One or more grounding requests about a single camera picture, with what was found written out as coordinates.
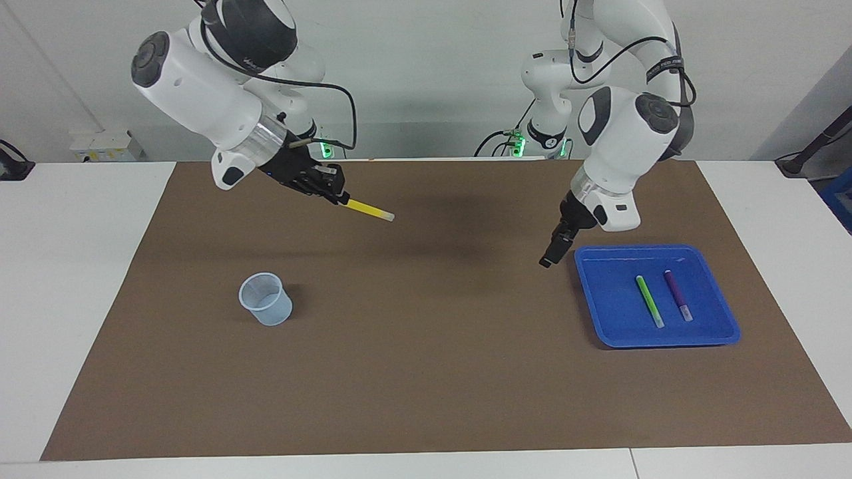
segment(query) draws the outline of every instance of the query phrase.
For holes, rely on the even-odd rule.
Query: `brown surface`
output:
[[[538,266],[578,165],[347,165],[392,224],[177,165],[42,459],[852,441],[694,164],[577,246],[697,246],[742,340],[603,346],[573,259]],[[236,298],[267,270],[296,304],[274,328]]]

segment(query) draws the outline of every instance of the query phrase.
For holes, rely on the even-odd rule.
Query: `blue plastic tray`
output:
[[[613,348],[711,346],[740,340],[740,327],[701,253],[689,245],[585,246],[574,259],[597,336]],[[693,320],[686,322],[663,272],[670,269]],[[664,328],[654,325],[636,276],[648,283]]]

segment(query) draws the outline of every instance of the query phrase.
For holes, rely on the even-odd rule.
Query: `translucent cup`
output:
[[[277,326],[293,312],[281,279],[272,273],[258,273],[246,280],[239,288],[239,303],[264,326]]]

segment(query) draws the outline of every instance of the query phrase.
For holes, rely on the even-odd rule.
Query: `table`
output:
[[[843,477],[852,466],[849,444],[27,464],[49,438],[173,167],[43,164],[26,182],[0,185],[9,209],[0,230],[0,476]],[[771,163],[700,168],[849,422],[852,325],[841,319],[852,306],[852,239],[806,181]]]

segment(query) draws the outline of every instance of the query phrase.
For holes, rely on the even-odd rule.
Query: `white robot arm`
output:
[[[262,72],[292,84],[253,78]],[[257,168],[301,193],[346,205],[340,167],[310,158],[317,127],[295,91],[324,76],[316,52],[298,44],[282,0],[210,0],[185,28],[147,38],[131,67],[151,103],[216,146],[219,188],[233,188]]]
[[[565,15],[564,50],[527,58],[522,78],[535,94],[527,125],[530,143],[546,153],[562,142],[571,104],[567,89],[601,87],[608,80],[609,59],[603,39],[632,53],[648,71],[647,90],[602,86],[579,113],[579,129],[591,155],[571,181],[561,204],[561,220],[541,259],[558,263],[580,229],[600,224],[606,231],[639,226],[633,187],[661,160],[680,154],[692,138],[692,111],[676,28],[662,0],[575,0]]]

